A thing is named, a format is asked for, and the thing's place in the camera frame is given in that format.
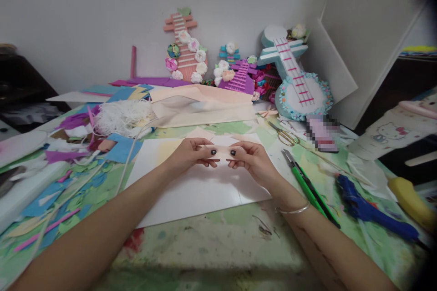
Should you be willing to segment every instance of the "hand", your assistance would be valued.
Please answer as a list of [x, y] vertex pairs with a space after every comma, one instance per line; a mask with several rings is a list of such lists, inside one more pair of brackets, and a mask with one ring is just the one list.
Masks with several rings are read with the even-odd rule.
[[235, 160], [228, 159], [228, 166], [234, 169], [244, 167], [259, 185], [272, 193], [272, 188], [276, 186], [278, 181], [282, 181], [283, 178], [275, 166], [273, 166], [264, 147], [260, 144], [246, 141], [237, 142], [231, 146], [240, 146], [246, 152], [236, 150]]
[[168, 157], [163, 165], [172, 173], [180, 175], [185, 173], [189, 168], [195, 164], [202, 164], [205, 167], [217, 167], [217, 159], [208, 159], [212, 157], [211, 150], [202, 145], [212, 145], [214, 143], [203, 138], [186, 138], [177, 147], [177, 149]]

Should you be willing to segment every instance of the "hello kitty print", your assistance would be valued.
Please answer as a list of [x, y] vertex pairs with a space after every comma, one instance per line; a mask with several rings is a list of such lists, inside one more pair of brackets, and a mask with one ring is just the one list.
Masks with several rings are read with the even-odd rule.
[[381, 143], [388, 143], [389, 140], [401, 140], [410, 133], [403, 127], [398, 127], [393, 123], [387, 123], [376, 128], [377, 135], [372, 135], [372, 138]]

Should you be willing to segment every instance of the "forearm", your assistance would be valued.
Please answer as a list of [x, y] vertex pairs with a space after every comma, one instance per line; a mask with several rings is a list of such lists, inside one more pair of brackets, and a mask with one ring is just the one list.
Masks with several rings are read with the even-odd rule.
[[[284, 182], [275, 191], [281, 209], [293, 211], [304, 207], [306, 199]], [[313, 206], [299, 214], [284, 214], [284, 218], [329, 290], [396, 289], [373, 260]]]
[[39, 255], [11, 290], [84, 290], [120, 251], [172, 179], [162, 165], [93, 212]]

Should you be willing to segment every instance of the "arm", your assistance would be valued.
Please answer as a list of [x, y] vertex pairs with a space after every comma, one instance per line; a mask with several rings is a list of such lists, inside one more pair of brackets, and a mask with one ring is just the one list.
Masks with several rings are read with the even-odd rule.
[[[307, 204], [278, 173], [262, 145], [237, 142], [233, 146], [241, 146], [247, 153], [237, 152], [228, 166], [246, 168], [282, 211], [295, 211]], [[396, 290], [373, 260], [313, 206], [299, 214], [284, 214], [284, 218], [328, 290]]]
[[111, 264], [168, 184], [191, 166], [217, 167], [206, 139], [185, 139], [160, 166], [93, 212], [42, 252], [10, 290], [84, 290]]

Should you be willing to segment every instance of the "white foam board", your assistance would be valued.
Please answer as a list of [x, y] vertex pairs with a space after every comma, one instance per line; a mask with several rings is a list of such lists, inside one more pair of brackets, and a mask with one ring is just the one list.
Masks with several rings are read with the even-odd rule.
[[[256, 134], [248, 134], [259, 140]], [[150, 172], [158, 163], [157, 153], [164, 142], [176, 139], [145, 140], [126, 183], [126, 188]], [[227, 135], [214, 137], [216, 145], [230, 146], [237, 142]], [[230, 207], [271, 199], [270, 193], [259, 186], [244, 168], [230, 169], [228, 162], [217, 168], [195, 165], [185, 175], [174, 180], [153, 208], [138, 224], [146, 227], [202, 215]]]

